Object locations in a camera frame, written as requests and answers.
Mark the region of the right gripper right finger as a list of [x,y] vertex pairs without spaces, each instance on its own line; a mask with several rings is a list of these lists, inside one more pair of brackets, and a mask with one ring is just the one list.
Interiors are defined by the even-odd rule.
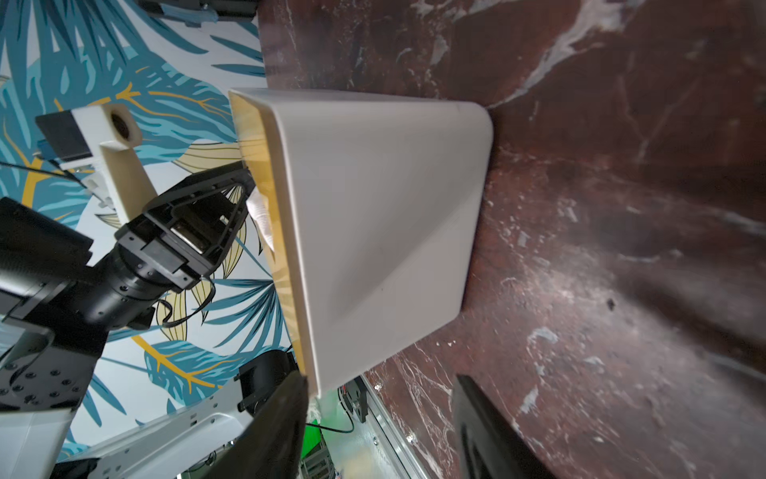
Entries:
[[452,412],[463,478],[535,479],[554,476],[468,375],[456,376]]

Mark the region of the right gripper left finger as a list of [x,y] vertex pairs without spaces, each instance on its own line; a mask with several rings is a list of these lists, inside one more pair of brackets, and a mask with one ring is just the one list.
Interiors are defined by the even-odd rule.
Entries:
[[297,477],[307,409],[307,379],[293,371],[259,409],[235,446],[213,465],[207,477]]

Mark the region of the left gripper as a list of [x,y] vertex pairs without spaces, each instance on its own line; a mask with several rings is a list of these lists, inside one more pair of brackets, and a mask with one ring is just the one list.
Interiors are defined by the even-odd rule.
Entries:
[[129,270],[176,293],[215,272],[247,219],[255,180],[242,161],[195,173],[115,233]]

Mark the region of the yellow wooden lid bottom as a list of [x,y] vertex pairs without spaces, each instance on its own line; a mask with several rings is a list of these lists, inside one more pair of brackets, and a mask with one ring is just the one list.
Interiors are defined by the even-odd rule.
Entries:
[[257,187],[255,222],[300,371],[313,374],[286,157],[273,109],[245,90],[229,93],[241,155]]

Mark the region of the white tissue box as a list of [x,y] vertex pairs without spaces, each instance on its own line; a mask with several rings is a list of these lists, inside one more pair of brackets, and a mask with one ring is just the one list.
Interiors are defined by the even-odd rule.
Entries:
[[313,359],[305,376],[323,395],[458,317],[493,122],[466,101],[241,90],[277,118]]

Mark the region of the orange tissue pack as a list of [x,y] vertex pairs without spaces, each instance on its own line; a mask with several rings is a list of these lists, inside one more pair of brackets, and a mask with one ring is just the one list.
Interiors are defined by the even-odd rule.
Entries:
[[259,191],[259,189],[254,188],[245,204],[247,205],[249,216],[257,225],[261,239],[268,247],[269,252],[274,253],[273,232],[271,229],[267,198]]

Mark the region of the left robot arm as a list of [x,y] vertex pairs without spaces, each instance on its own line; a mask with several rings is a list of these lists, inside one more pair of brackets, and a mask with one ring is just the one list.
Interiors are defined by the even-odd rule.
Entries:
[[1,320],[16,332],[1,357],[5,478],[161,478],[213,451],[213,478],[294,478],[307,385],[284,351],[242,366],[220,392],[82,458],[59,463],[114,331],[145,331],[169,291],[207,279],[231,249],[255,181],[243,163],[186,177],[117,231],[91,265],[89,238],[6,198],[1,202]]

